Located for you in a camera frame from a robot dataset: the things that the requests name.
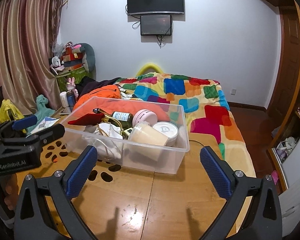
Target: yellow arch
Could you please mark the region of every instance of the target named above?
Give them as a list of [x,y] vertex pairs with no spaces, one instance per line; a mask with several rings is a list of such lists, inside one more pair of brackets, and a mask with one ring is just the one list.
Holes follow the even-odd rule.
[[136,77],[142,75],[146,70],[148,70],[149,68],[152,68],[154,69],[155,72],[159,73],[159,74],[163,74],[163,71],[162,69],[156,65],[156,64],[153,64],[153,63],[148,63],[148,64],[145,64],[137,73]]

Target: white fan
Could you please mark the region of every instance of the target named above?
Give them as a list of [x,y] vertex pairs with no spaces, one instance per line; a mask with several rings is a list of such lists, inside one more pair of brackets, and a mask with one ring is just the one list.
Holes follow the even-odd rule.
[[61,66],[60,59],[57,56],[52,58],[52,65],[54,67],[60,67]]

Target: clear plastic container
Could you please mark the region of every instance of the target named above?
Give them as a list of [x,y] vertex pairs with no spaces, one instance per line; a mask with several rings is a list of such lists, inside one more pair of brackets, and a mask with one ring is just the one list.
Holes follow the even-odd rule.
[[[97,135],[85,132],[85,126],[68,124],[68,121],[92,113],[95,108],[101,108],[109,114],[114,111],[135,114],[141,109],[149,109],[157,114],[158,122],[176,125],[178,137],[172,147],[157,146]],[[98,159],[130,168],[175,174],[185,153],[190,149],[185,113],[180,105],[93,97],[63,119],[61,124],[66,130],[62,140],[69,151],[81,153],[87,145],[92,145],[98,150]],[[135,151],[136,148],[141,151],[143,147],[147,148],[147,152],[149,148],[160,152],[160,156],[154,160]]]

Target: bottle label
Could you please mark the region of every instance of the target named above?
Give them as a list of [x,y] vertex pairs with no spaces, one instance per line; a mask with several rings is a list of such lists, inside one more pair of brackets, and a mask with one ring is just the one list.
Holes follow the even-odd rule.
[[129,113],[114,112],[112,117],[119,121],[128,121]]

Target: beige cup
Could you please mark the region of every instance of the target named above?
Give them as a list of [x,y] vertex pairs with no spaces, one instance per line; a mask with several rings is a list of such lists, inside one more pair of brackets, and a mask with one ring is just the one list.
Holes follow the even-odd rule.
[[[165,146],[169,137],[152,128],[147,122],[138,123],[131,131],[128,141]],[[142,154],[154,161],[158,161],[161,149],[148,146],[129,145],[129,150]]]

